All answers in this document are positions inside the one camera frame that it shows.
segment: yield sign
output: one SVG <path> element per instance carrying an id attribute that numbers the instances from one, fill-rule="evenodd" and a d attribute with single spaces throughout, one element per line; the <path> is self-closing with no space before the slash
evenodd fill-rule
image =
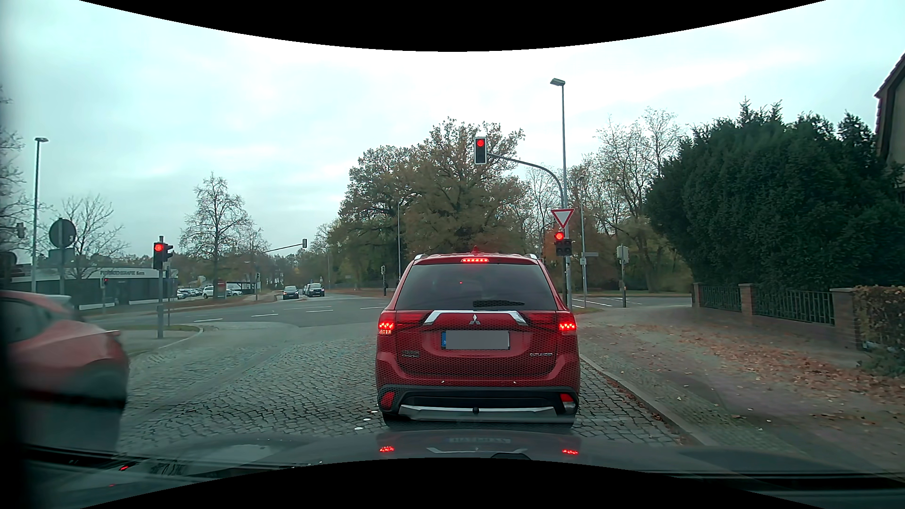
<path id="1" fill-rule="evenodd" d="M 553 213 L 553 217 L 557 219 L 557 223 L 559 223 L 560 228 L 565 228 L 566 224 L 570 217 L 572 217 L 572 213 L 575 212 L 574 208 L 554 208 L 550 212 Z"/>

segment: license plate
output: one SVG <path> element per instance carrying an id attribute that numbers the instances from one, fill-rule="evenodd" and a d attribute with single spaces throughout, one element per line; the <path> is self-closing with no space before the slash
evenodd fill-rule
<path id="1" fill-rule="evenodd" d="M 440 334 L 444 350 L 508 350 L 509 331 L 445 331 Z"/>

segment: house roof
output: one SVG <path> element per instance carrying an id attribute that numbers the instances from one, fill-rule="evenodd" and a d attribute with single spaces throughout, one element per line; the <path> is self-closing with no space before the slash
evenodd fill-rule
<path id="1" fill-rule="evenodd" d="M 890 153 L 891 130 L 887 126 L 892 118 L 892 109 L 895 107 L 895 90 L 903 79 L 905 79 L 905 53 L 896 62 L 892 72 L 883 81 L 883 85 L 880 86 L 877 93 L 873 94 L 879 100 L 877 104 L 877 152 L 884 159 Z"/>

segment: traffic light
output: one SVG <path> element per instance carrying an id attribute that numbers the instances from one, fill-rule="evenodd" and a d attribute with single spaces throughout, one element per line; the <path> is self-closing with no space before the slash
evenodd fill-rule
<path id="1" fill-rule="evenodd" d="M 562 232 L 556 232 L 556 234 L 553 235 L 553 238 L 555 239 L 553 244 L 555 244 L 557 247 L 557 256 L 565 256 L 566 255 L 566 242 L 565 242 L 566 234 L 564 234 Z"/>
<path id="2" fill-rule="evenodd" d="M 487 164 L 487 139 L 484 137 L 474 139 L 474 164 Z"/>
<path id="3" fill-rule="evenodd" d="M 162 242 L 154 243 L 154 268 L 158 271 L 164 270 L 164 246 Z"/>

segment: red suv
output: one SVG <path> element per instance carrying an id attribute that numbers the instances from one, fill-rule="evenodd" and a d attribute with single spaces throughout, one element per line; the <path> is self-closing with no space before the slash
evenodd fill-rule
<path id="1" fill-rule="evenodd" d="M 129 358 L 118 331 L 84 321 L 62 295 L 0 291 L 0 321 L 31 445 L 116 450 Z"/>
<path id="2" fill-rule="evenodd" d="M 377 325 L 384 420 L 573 423 L 575 316 L 536 256 L 418 255 Z"/>

